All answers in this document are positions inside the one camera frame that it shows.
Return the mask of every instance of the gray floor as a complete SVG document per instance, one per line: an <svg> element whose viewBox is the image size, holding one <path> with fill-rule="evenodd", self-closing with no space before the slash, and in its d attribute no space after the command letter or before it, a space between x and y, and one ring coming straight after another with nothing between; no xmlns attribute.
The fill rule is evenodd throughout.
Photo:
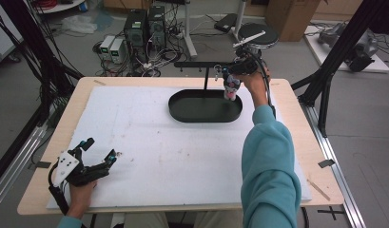
<svg viewBox="0 0 389 228"><path fill-rule="evenodd" d="M79 12L69 10L53 14L49 20L56 23L75 13ZM104 16L94 10L85 15L95 18ZM193 28L205 20L193 19ZM251 21L263 22L261 19ZM56 41L78 70L87 76L94 76L101 68L97 55L91 50L93 45L103 40L106 34L121 31L123 24L122 20L109 20L105 16L102 27L94 34L73 37L70 35L79 34L63 33L56 36ZM204 28L210 27L212 24L204 23ZM199 54L197 61L230 61L234 57L230 46L233 38L230 35L192 38ZM389 61L389 55L381 51L378 56ZM304 40L278 43L265 50L263 58L273 77L287 79L289 83L297 82L319 67ZM180 72L173 66L165 66L161 71L162 77L204 75L204 70ZM296 94L300 95L303 91L304 88L301 88ZM25 62L14 64L6 61L0 65L0 158L39 105L38 94L39 83ZM389 73L337 72L332 82L327 134L366 227L389 227ZM36 154L36 160L43 150ZM17 205L32 174L33 171L25 169L0 204L0 227L41 227L42 224L53 227L60 219L60 216L25 217L17 214ZM332 215L319 213L318 210L329 208L307 208L311 227L350 227L345 215L337 214L334 219ZM336 206L333 210L342 211L342 208ZM180 221L183 213L167 215L170 220ZM194 217L194 213L188 213L185 222L192 221ZM89 224L90 215L85 220ZM96 227L109 227L110 220L111 215L99 215ZM303 227L301 213L299 226Z"/></svg>

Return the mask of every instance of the white cable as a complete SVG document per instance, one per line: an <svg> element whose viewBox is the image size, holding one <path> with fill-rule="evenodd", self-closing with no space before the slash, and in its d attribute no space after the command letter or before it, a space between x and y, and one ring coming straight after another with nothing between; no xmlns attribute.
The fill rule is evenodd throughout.
<svg viewBox="0 0 389 228"><path fill-rule="evenodd" d="M135 60L137 60L138 61L138 63L140 63L141 64L141 66L144 66L144 64L143 63L141 63L141 61L137 58L137 57L135 57Z"/></svg>
<svg viewBox="0 0 389 228"><path fill-rule="evenodd" d="M166 61L164 61L164 62L161 62L161 63L159 63L159 64L157 64L157 65L154 65L153 67L163 67L165 64L168 64L168 63L170 63L172 60L174 60L177 56L178 56L178 52L176 51L176 50L172 50L172 51L169 51L169 52L166 52L165 54L167 54L167 53L171 53L171 52L174 52L174 57L173 58L170 58L169 60L166 60Z"/></svg>
<svg viewBox="0 0 389 228"><path fill-rule="evenodd" d="M161 49L155 56L155 59L161 59L161 53L168 53L168 52L162 52L163 50L167 50L167 48Z"/></svg>
<svg viewBox="0 0 389 228"><path fill-rule="evenodd" d="M202 25L202 24L204 24L204 23L207 23L207 22L214 22L214 21L203 21L202 23L198 24L198 26L197 26L196 28L192 29L192 30L190 31L190 33L193 32L195 29L197 29L200 25Z"/></svg>
<svg viewBox="0 0 389 228"><path fill-rule="evenodd" d="M149 57L149 54L148 54L148 51L147 51L147 47L149 46L149 42L152 42L152 38L153 36L155 35L155 32L152 34L152 36L149 38L149 40L147 40L146 42L146 57L150 60L150 57Z"/></svg>

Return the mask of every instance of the cardboard box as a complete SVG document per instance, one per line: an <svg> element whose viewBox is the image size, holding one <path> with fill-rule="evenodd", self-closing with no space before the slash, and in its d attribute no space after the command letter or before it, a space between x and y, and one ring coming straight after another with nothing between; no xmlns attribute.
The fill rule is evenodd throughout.
<svg viewBox="0 0 389 228"><path fill-rule="evenodd" d="M352 18L362 0L327 0L321 1L314 20L346 21Z"/></svg>
<svg viewBox="0 0 389 228"><path fill-rule="evenodd" d="M321 0L273 0L265 14L266 24L280 41L300 41Z"/></svg>
<svg viewBox="0 0 389 228"><path fill-rule="evenodd" d="M129 10L129 9L149 9L152 2L149 0L104 0L105 8Z"/></svg>
<svg viewBox="0 0 389 228"><path fill-rule="evenodd" d="M244 8L244 15L246 16L265 16L267 5L255 5L251 1L247 1Z"/></svg>

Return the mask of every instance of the teal sleeve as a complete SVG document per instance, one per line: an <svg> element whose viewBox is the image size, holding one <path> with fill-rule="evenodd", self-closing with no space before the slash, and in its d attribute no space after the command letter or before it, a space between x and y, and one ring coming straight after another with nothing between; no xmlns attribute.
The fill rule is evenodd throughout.
<svg viewBox="0 0 389 228"><path fill-rule="evenodd" d="M64 216L63 218L61 218L61 221L58 224L57 228L80 228L81 226L81 220L73 217Z"/></svg>
<svg viewBox="0 0 389 228"><path fill-rule="evenodd" d="M268 105L256 108L253 123L242 156L243 227L296 227L301 185L292 137Z"/></svg>

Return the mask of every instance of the black metal stand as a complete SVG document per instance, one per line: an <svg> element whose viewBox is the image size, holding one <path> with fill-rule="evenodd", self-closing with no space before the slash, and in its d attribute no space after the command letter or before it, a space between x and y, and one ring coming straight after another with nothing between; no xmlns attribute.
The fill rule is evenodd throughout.
<svg viewBox="0 0 389 228"><path fill-rule="evenodd" d="M318 127L324 137L327 137L325 124L331 80L350 50L352 50L374 19L378 17L387 1L389 0L362 1L357 12L345 28L338 42L333 46L321 67L314 74L291 85L292 89L295 90L310 84L306 91L299 97L299 102L307 106L314 106L316 99L321 94Z"/></svg>
<svg viewBox="0 0 389 228"><path fill-rule="evenodd" d="M205 68L204 91L206 91L208 86L209 69L213 68L216 65L226 66L228 65L228 63L218 63L218 62L176 62L174 63L174 66L179 68L180 71L183 71L183 68L198 68L201 72L202 68Z"/></svg>
<svg viewBox="0 0 389 228"><path fill-rule="evenodd" d="M36 125L41 126L49 117L49 109L57 98L68 98L74 89L69 77L77 80L84 77L77 71L63 65L52 52L42 30L30 14L23 0L0 0L2 9L22 35L25 45L21 45L6 28L0 18L0 27L9 36L16 48L25 57L33 75L41 82L41 104L0 160L0 178L20 151Z"/></svg>
<svg viewBox="0 0 389 228"><path fill-rule="evenodd" d="M183 123L229 123L241 115L243 103L239 96L234 101L224 98L224 89L207 89L209 69L226 63L216 62L177 62L175 67L204 67L205 81L203 89L184 89L173 94L169 101L170 115Z"/></svg>

